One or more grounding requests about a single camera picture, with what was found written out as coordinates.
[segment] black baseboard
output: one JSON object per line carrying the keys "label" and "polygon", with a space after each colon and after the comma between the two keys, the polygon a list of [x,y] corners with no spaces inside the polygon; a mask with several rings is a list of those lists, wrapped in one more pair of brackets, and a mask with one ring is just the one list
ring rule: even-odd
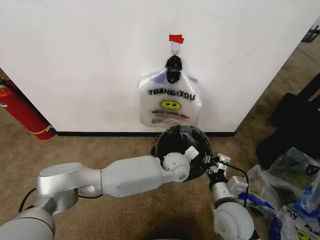
{"label": "black baseboard", "polygon": [[[74,137],[157,137],[161,132],[57,131],[58,136]],[[208,137],[233,137],[236,132],[205,132]]]}

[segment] white wall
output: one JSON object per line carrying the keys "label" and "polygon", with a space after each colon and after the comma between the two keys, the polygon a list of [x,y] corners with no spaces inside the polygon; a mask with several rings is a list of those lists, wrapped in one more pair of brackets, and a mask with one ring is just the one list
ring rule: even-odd
{"label": "white wall", "polygon": [[314,26],[320,25],[320,16],[315,20]]}
{"label": "white wall", "polygon": [[58,131],[159,131],[139,123],[138,82],[183,34],[199,127],[233,132],[319,14],[319,0],[2,0],[0,67]]}

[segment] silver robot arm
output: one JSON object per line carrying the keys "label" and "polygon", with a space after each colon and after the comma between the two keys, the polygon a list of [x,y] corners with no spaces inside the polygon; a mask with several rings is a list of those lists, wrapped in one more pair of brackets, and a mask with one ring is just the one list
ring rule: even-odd
{"label": "silver robot arm", "polygon": [[[225,176],[230,158],[220,153],[215,158],[216,164],[207,170],[215,233],[224,240],[259,240],[251,215],[238,200],[238,195],[248,187],[246,179],[233,176],[227,181]],[[214,163],[214,159],[207,157],[205,164],[210,163]]]}
{"label": "silver robot arm", "polygon": [[164,183],[183,182],[190,172],[190,161],[198,155],[191,146],[185,154],[158,158],[142,156],[118,160],[104,169],[90,169],[71,162],[48,167],[37,176],[37,195],[25,211],[0,227],[1,240],[52,240],[52,215],[76,204],[78,191],[96,197],[108,194],[118,198],[157,189]]}

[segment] black bag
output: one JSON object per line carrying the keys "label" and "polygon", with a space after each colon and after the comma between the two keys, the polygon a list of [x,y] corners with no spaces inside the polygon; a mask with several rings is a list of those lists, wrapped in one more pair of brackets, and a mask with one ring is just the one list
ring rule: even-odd
{"label": "black bag", "polygon": [[284,95],[271,118],[279,129],[256,147],[264,169],[292,147],[320,158],[320,94],[309,101],[319,89],[320,73],[298,95]]}

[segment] red tape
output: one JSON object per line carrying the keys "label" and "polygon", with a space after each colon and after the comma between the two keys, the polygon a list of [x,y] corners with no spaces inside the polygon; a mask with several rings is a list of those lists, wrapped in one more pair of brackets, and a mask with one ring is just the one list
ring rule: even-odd
{"label": "red tape", "polygon": [[175,42],[178,44],[183,44],[184,43],[184,38],[182,37],[182,34],[180,35],[169,35],[169,42]]}

